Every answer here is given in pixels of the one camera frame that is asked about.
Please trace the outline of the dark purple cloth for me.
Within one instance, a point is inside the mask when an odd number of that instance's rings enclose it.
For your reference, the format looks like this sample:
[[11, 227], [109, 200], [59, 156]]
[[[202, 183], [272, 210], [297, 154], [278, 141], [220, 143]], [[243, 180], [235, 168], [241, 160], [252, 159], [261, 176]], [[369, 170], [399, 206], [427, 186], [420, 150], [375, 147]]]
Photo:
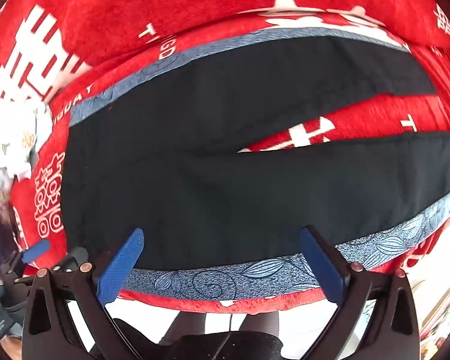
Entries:
[[0, 265], [5, 263], [13, 252], [18, 251], [16, 235], [17, 226], [9, 195], [0, 189]]

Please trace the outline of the black pants with blue waistband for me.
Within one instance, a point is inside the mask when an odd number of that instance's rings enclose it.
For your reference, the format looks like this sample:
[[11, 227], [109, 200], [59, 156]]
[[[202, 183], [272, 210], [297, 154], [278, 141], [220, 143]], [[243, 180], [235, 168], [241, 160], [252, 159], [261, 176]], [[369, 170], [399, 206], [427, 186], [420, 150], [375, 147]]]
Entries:
[[195, 46], [74, 105], [61, 216], [91, 258], [145, 233], [128, 288], [266, 294], [308, 225], [367, 266], [450, 216], [450, 115], [404, 47], [273, 28]]

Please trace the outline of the red wedding pillow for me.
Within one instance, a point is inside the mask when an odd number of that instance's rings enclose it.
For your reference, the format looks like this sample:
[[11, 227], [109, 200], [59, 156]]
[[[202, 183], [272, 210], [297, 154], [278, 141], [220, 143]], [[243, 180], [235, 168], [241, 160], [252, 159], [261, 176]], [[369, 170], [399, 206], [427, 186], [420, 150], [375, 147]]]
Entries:
[[403, 40], [450, 56], [450, 21], [437, 0], [2, 0], [0, 98], [48, 101], [91, 68], [241, 12], [356, 7]]

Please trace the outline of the white floral cloth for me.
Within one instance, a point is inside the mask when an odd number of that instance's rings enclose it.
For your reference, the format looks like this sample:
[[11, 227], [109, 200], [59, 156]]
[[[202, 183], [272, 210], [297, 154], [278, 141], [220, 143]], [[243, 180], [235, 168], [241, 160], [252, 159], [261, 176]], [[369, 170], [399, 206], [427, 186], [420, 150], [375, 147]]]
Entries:
[[0, 98], [0, 189], [32, 176], [38, 152], [53, 130], [49, 106], [40, 100]]

